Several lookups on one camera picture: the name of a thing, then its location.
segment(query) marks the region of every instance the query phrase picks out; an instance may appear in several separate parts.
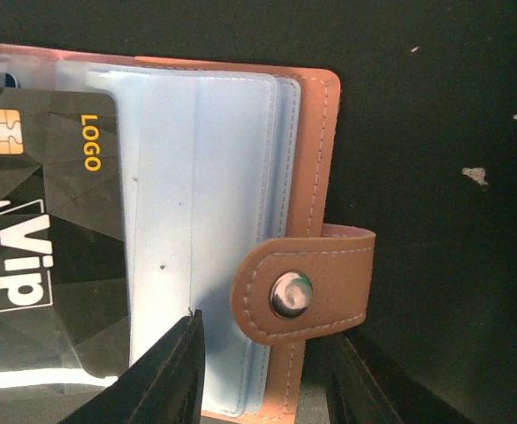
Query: metal snap button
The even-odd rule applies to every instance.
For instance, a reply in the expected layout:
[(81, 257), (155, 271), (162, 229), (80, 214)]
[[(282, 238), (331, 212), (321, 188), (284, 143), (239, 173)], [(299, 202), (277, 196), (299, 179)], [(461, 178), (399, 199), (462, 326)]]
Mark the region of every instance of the metal snap button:
[(297, 318), (308, 309), (312, 299), (313, 285), (308, 276), (298, 271), (285, 272), (270, 292), (271, 308), (280, 318)]

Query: black credit card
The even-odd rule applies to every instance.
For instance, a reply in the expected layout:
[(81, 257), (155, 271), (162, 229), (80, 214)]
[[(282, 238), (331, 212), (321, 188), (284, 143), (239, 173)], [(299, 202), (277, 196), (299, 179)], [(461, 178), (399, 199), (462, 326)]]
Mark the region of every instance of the black credit card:
[(122, 215), (112, 98), (0, 88), (0, 401), (127, 370)]

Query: card chip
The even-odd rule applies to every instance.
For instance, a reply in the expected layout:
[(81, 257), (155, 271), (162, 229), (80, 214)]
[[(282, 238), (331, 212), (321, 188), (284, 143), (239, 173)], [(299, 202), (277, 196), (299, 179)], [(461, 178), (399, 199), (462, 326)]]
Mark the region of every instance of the card chip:
[(21, 155), (23, 152), (19, 112), (0, 109), (0, 155)]

